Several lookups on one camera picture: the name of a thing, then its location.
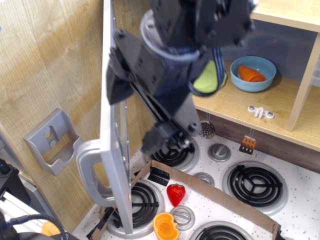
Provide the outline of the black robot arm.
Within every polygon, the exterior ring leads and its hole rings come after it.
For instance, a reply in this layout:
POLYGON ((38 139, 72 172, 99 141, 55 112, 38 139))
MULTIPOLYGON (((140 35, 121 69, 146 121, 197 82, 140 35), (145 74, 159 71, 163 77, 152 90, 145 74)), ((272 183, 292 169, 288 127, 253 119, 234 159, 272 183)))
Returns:
POLYGON ((116 104, 137 93, 156 123, 142 152, 164 146, 182 151, 201 131, 193 96, 209 97, 195 82, 210 61, 217 83, 224 80, 222 47, 242 46, 255 25, 256 0, 154 0, 140 23, 140 37, 124 29, 113 34, 107 68, 107 98, 116 104))

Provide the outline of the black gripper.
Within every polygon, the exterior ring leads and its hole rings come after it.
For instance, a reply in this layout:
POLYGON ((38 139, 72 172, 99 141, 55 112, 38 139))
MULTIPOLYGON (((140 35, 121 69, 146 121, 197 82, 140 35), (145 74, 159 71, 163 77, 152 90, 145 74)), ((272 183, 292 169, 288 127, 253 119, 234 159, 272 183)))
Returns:
POLYGON ((148 156, 163 147, 182 152, 201 130, 187 79, 189 65, 158 56, 124 29, 115 30, 113 39, 106 71, 109 104, 136 92, 157 122, 144 136, 141 151, 148 156))

